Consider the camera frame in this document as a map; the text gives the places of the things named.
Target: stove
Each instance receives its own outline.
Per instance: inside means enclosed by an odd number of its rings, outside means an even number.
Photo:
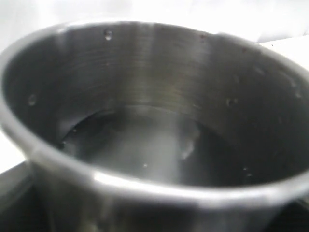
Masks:
[[[26,166],[22,163],[0,175],[0,231],[51,232],[47,213]],[[309,231],[309,204],[288,205],[265,232]]]

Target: pot rim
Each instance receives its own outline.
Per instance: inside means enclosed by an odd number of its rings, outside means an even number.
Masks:
[[[0,82],[7,65],[23,49],[36,41],[53,34],[62,33],[72,28],[84,28],[91,25],[102,24],[141,23],[157,25],[153,21],[138,21],[126,19],[104,19],[77,21],[63,23],[38,30],[13,43],[0,55]],[[169,24],[174,27],[182,25]],[[220,34],[219,36],[233,39],[245,47],[259,46],[263,55],[270,57],[276,62],[293,69],[297,75],[309,82],[309,72],[289,59],[276,54],[260,45],[249,41],[235,38],[231,35]],[[72,182],[80,187],[91,189],[96,193],[114,194],[123,198],[149,201],[154,203],[171,203],[194,205],[205,209],[228,209],[228,208],[265,208],[284,205],[292,200],[303,197],[309,193],[309,171],[292,176],[290,178],[247,187],[211,188],[211,187],[188,187],[181,185],[167,185],[154,183],[146,180],[129,177],[124,174],[110,172],[104,168],[97,169],[89,164],[72,159],[63,152],[55,149],[50,144],[39,138],[23,125],[10,110],[5,102],[2,85],[0,87],[0,121],[4,131],[25,152],[27,159],[42,166],[59,178]]]

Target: water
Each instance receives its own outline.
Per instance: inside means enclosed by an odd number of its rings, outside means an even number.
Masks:
[[[235,147],[184,115],[153,107],[96,113],[60,147],[76,159],[140,179],[190,186],[248,183]]]

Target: pot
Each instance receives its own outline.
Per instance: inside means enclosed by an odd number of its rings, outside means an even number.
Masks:
[[[1,125],[55,232],[257,232],[309,193],[308,76],[226,34],[63,24],[1,55]]]

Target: stovetop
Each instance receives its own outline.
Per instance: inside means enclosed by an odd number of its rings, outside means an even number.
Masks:
[[[298,201],[288,205],[264,232],[308,231],[309,204]],[[46,211],[23,164],[0,175],[0,232],[51,232]]]

